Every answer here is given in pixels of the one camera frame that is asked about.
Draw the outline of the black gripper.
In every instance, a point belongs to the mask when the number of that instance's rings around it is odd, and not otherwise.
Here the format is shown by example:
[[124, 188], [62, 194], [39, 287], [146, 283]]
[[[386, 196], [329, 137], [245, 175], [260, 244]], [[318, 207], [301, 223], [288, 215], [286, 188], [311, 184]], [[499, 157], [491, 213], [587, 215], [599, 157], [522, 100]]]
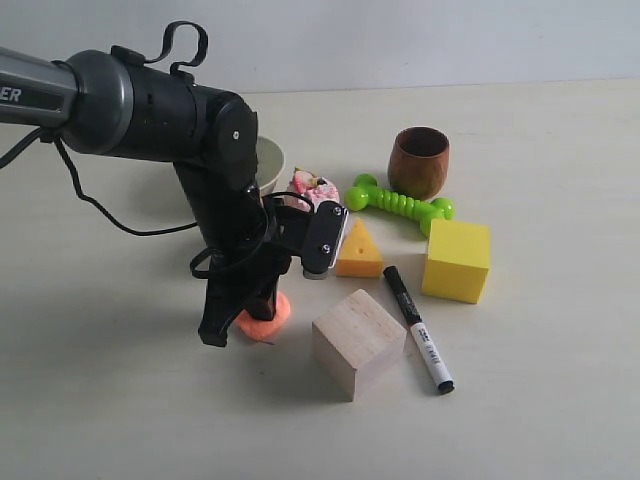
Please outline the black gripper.
[[228, 329], [246, 310], [258, 321], [277, 313], [278, 280], [291, 259], [301, 259], [304, 273], [320, 274], [320, 209], [288, 206], [282, 197], [258, 200], [199, 199], [197, 223], [205, 249], [197, 277], [206, 282], [206, 301], [198, 328], [208, 346], [225, 347]]

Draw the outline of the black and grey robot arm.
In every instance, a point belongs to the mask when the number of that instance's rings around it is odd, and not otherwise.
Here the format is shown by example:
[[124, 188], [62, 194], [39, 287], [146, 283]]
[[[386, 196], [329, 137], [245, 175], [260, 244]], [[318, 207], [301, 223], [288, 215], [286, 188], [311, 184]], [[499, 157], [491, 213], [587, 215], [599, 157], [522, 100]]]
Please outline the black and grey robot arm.
[[207, 282], [198, 332], [224, 346], [240, 315], [278, 314], [277, 284], [291, 261], [278, 244], [285, 209], [256, 181], [258, 120], [236, 93], [164, 73], [135, 52], [86, 50], [65, 61], [1, 53], [1, 120], [30, 132], [1, 158], [10, 164], [35, 141], [71, 152], [173, 166], [206, 247], [194, 268]]

